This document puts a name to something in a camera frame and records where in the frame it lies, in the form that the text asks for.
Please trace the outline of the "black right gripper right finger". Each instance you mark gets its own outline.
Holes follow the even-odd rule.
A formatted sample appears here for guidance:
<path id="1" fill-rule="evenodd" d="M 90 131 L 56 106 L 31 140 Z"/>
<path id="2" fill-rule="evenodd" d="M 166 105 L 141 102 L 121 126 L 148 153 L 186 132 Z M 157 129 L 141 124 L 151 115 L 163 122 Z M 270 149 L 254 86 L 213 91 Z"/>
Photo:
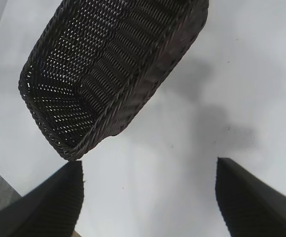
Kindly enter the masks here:
<path id="1" fill-rule="evenodd" d="M 218 158 L 215 198 L 233 237 L 286 237 L 286 196 L 230 158 Z"/>

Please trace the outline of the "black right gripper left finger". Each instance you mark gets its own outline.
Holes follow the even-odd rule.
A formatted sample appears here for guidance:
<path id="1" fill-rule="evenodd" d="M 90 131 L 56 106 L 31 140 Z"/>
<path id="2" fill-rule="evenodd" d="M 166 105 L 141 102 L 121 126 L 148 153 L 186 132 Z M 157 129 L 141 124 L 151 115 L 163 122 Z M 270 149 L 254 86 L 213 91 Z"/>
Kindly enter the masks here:
<path id="1" fill-rule="evenodd" d="M 0 211 L 0 237 L 70 237 L 84 201 L 81 161 L 67 162 Z"/>

